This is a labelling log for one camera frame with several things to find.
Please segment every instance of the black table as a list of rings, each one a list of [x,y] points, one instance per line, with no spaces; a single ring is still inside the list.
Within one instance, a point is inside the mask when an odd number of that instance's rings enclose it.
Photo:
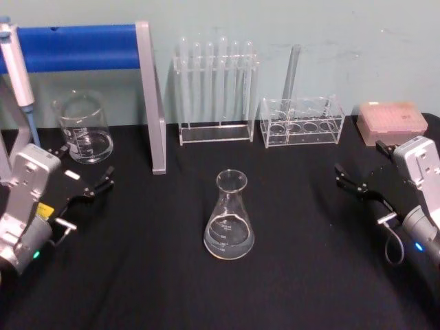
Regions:
[[[426,136],[440,141],[440,119],[426,118]],[[439,328],[435,283],[409,262],[393,268],[384,260],[385,236],[374,225],[384,211],[336,187],[336,162],[358,177],[387,163],[365,147],[353,118],[339,145],[269,149],[259,129],[253,143],[180,147],[170,125],[162,176],[151,173],[145,132],[112,128],[115,149],[101,164],[66,157],[66,167],[91,181],[113,164],[115,188],[66,214],[78,232],[43,249],[15,291],[2,294],[2,329]],[[59,130],[40,133],[44,147],[61,145]],[[247,175],[256,237],[237,261],[212,257],[202,240],[215,177],[226,168]],[[5,189],[0,196],[3,211]]]

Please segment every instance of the blue padded bar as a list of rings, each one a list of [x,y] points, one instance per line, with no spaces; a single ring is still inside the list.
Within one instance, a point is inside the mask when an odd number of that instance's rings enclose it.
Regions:
[[[18,35],[28,72],[139,68],[134,24],[23,27]]]

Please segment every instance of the pink box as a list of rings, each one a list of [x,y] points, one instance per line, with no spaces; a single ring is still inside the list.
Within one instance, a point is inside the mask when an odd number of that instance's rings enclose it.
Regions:
[[[367,146],[378,140],[390,146],[423,135],[428,123],[412,102],[368,102],[360,106],[357,127]]]

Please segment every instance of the glass beaker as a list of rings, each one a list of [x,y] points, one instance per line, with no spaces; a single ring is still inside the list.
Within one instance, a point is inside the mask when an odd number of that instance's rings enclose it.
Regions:
[[[95,164],[113,151],[109,126],[96,91],[73,90],[52,102],[70,156],[82,164]]]
[[[205,229],[203,242],[215,257],[234,260],[246,255],[254,245],[241,192],[248,179],[239,170],[224,170],[217,175],[219,200]]]

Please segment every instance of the light blue wall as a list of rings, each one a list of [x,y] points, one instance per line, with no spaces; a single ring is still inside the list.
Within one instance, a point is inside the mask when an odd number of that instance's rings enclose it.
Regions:
[[[438,0],[2,0],[0,10],[22,27],[148,20],[168,122],[175,118],[167,88],[173,47],[198,32],[254,42],[259,98],[280,98],[290,47],[300,43],[298,88],[306,94],[336,92],[346,113],[368,100],[413,100],[440,115]],[[137,70],[38,74],[32,84],[40,127],[55,125],[50,100],[71,88],[100,90],[110,124],[142,120]],[[11,126],[3,113],[0,127]]]

